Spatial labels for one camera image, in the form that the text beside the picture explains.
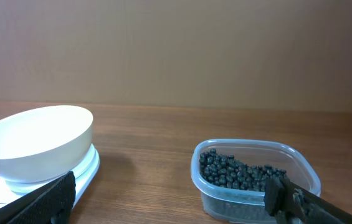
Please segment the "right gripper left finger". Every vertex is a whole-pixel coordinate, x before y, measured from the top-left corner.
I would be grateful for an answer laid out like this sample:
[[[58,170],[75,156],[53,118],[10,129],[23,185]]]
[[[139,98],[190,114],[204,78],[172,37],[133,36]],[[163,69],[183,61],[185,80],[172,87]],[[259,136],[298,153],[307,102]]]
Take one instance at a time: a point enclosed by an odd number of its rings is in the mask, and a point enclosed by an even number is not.
[[[0,209],[0,224],[68,224],[73,200],[66,187],[32,192]]]

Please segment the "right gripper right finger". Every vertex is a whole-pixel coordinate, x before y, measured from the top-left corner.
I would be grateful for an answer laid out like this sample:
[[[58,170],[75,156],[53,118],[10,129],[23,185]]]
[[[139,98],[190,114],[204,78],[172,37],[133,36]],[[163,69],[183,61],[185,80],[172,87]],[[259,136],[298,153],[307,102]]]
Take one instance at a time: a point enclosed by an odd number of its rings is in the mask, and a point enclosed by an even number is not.
[[[267,179],[265,211],[277,223],[350,224],[352,215],[286,178]]]

